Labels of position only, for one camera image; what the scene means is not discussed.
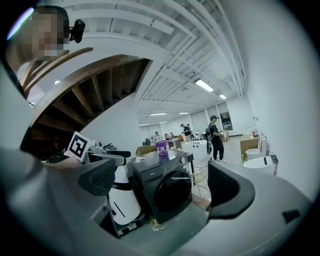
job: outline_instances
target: gray floor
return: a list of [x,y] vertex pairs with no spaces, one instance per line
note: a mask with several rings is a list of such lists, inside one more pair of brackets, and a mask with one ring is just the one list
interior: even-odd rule
[[[241,162],[239,137],[231,137],[229,141],[224,142],[224,162],[218,162],[223,166],[239,166]],[[195,172],[201,167],[208,165],[208,160],[195,161]],[[204,179],[200,185],[209,189],[207,180]],[[203,187],[192,187],[192,193],[198,197],[211,200],[210,192]],[[208,213],[194,204],[190,204],[177,217],[167,221],[166,223],[154,227],[151,223],[146,224],[137,230],[123,236],[121,240],[136,251],[140,251],[149,255],[167,256],[190,240],[196,235],[207,222]]]
[[[228,167],[228,166],[239,166],[242,165],[241,161],[241,148],[240,148],[240,141],[241,136],[236,137],[230,137],[230,139],[227,142],[223,143],[224,146],[224,157],[223,160],[225,160],[227,163],[224,163],[222,161],[218,161],[218,164]],[[194,163],[194,171],[199,171],[204,166],[208,165],[208,159],[203,159],[199,161],[193,161]],[[197,195],[201,198],[207,198],[208,200],[211,200],[210,192],[208,191],[208,183],[207,180],[203,180],[199,183],[203,187],[193,186],[192,187],[192,193],[194,195]]]

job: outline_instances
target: washing machine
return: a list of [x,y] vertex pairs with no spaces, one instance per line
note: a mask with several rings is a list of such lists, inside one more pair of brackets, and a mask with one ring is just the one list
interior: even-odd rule
[[181,213],[192,201],[187,153],[153,152],[131,160],[134,192],[141,208],[162,224]]

